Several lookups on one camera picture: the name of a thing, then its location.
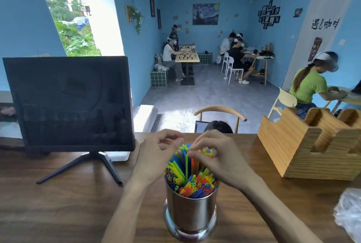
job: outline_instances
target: table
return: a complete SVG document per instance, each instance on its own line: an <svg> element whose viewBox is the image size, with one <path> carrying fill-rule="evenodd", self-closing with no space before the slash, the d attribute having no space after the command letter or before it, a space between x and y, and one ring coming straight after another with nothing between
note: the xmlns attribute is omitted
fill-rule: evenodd
<svg viewBox="0 0 361 243"><path fill-rule="evenodd" d="M137 148L127 162L116 162L126 183L137 158L139 143L147 133L136 133ZM191 143L199 134L185 134ZM351 243L332 217L332 209L353 182L283 179L255 134L230 134L255 172L317 236L327 243ZM0 151L0 242L99 243L118 205L123 188L116 185L104 164L81 164L44 184L35 181L79 156L79 152L28 156ZM163 178L147 191L135 242L178 242L163 221L166 199ZM276 239L245 196L225 185L217 196L218 224L205 242L267 242Z"/></svg>
<svg viewBox="0 0 361 243"><path fill-rule="evenodd" d="M253 76L257 76L257 77L264 77L265 78L265 85L267 83L267 66L268 66L268 60L272 60L274 58L271 58L271 59L265 59L263 56L258 56L257 58L253 58L253 63L251 66L254 66L255 67L255 70L252 72L252 75ZM261 60L261 66L259 67L259 71L256 70L256 60ZM266 67L265 67L265 73L261 74L260 73L260 70L262 69L263 67L263 60L265 60L266 62Z"/></svg>
<svg viewBox="0 0 361 243"><path fill-rule="evenodd" d="M181 60L181 59L179 59L178 55L175 58L176 63L186 63L186 77L183 81L180 82L180 85L194 85L194 76L193 77L189 76L189 63L199 63L200 62L198 53L196 52L196 50L195 50L195 54L196 54L197 58L192 59L192 60Z"/></svg>
<svg viewBox="0 0 361 243"><path fill-rule="evenodd" d="M355 105L361 105L361 95L352 93L351 88L342 87L342 86L338 86L338 88L340 90L345 90L347 92L347 96L344 97L343 99L337 101L335 107L331 111L331 114L336 112L336 110L339 108L339 106L342 102L349 103L349 104L355 104ZM328 101L327 104L323 108L326 108L330 103L331 103L331 101Z"/></svg>

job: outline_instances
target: black monitor screen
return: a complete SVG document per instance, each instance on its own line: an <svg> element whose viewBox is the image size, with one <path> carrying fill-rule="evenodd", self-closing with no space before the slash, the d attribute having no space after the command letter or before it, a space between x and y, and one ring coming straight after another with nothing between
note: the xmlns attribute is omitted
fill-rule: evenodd
<svg viewBox="0 0 361 243"><path fill-rule="evenodd" d="M134 150L127 57L3 60L28 150Z"/></svg>

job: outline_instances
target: green shirt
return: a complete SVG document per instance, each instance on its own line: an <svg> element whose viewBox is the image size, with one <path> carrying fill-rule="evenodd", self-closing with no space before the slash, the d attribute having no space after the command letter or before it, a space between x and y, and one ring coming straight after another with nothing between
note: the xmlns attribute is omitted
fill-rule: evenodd
<svg viewBox="0 0 361 243"><path fill-rule="evenodd" d="M295 77L304 68L299 69ZM322 77L317 71L311 70L310 73L303 79L297 92L293 90L291 86L290 94L296 97L299 103L312 103L312 96L315 93L327 92L327 83L324 77Z"/></svg>

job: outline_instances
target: door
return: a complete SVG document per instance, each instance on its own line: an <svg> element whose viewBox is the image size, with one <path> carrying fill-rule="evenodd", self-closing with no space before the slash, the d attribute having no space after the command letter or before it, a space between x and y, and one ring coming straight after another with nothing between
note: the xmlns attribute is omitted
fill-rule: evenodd
<svg viewBox="0 0 361 243"><path fill-rule="evenodd" d="M289 90L295 73L317 53L331 48L351 0L311 0L288 67L283 90Z"/></svg>

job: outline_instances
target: jeans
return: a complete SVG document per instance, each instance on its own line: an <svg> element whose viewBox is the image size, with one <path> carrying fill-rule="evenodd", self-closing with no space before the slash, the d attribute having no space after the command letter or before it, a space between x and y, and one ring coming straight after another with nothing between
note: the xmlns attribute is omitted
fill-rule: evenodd
<svg viewBox="0 0 361 243"><path fill-rule="evenodd" d="M310 108L313 108L313 107L317 107L317 105L314 104L314 103L298 103L298 104L296 105L297 116L298 116L300 119L304 120L305 117L306 117L306 114L307 114L308 110L309 110Z"/></svg>
<svg viewBox="0 0 361 243"><path fill-rule="evenodd" d="M182 78L182 63L176 63L175 61L163 61L163 66L165 67L174 67L175 70L175 77L177 79Z"/></svg>

